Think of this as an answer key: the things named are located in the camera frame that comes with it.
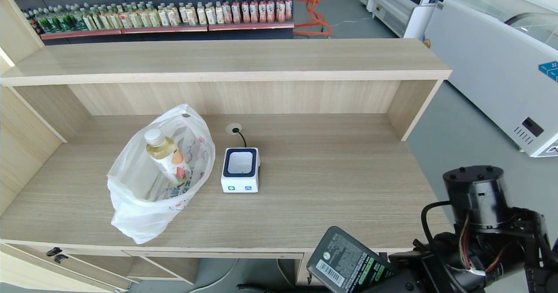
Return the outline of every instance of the white bottle cap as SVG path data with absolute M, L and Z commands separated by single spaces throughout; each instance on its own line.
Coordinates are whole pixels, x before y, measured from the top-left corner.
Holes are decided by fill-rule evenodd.
M 161 146 L 165 142 L 165 136 L 158 128 L 153 128 L 145 132 L 145 141 L 151 146 Z

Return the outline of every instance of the drawer handle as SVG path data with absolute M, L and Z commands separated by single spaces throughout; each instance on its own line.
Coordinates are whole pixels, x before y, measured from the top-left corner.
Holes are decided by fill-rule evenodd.
M 54 257 L 54 262 L 62 263 L 64 259 L 68 259 L 68 256 L 62 254 L 56 255 L 56 257 Z
M 62 249 L 60 247 L 54 247 L 54 249 L 51 249 L 50 251 L 46 252 L 46 255 L 49 257 L 58 255 L 62 252 Z

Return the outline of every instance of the plastic bag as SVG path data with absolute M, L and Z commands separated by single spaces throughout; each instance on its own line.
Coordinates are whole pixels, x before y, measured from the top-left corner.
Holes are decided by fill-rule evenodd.
M 143 135 L 151 128 L 172 138 L 191 168 L 190 183 L 181 191 L 173 190 L 146 152 Z M 106 175 L 115 210 L 110 223 L 137 244 L 151 241 L 194 197 L 214 162 L 215 145 L 201 116 L 187 104 L 169 110 L 132 137 Z

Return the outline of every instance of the display cooler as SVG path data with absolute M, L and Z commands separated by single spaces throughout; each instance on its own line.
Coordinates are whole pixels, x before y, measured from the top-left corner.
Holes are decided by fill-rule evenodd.
M 519 148 L 558 156 L 557 13 L 523 0 L 440 0 L 424 37 L 453 69 L 449 81 Z
M 420 38 L 438 0 L 368 0 L 366 9 L 401 38 Z

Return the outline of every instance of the barcode label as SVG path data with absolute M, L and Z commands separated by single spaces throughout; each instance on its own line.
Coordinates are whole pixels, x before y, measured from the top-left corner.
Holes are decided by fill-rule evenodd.
M 331 281 L 337 284 L 338 287 L 341 287 L 343 285 L 343 282 L 345 282 L 345 278 L 339 273 L 337 273 L 335 269 L 329 267 L 329 265 L 325 263 L 323 260 L 320 259 L 316 267 L 319 271 L 321 271 L 321 273 L 325 274 L 326 277 L 328 277 Z

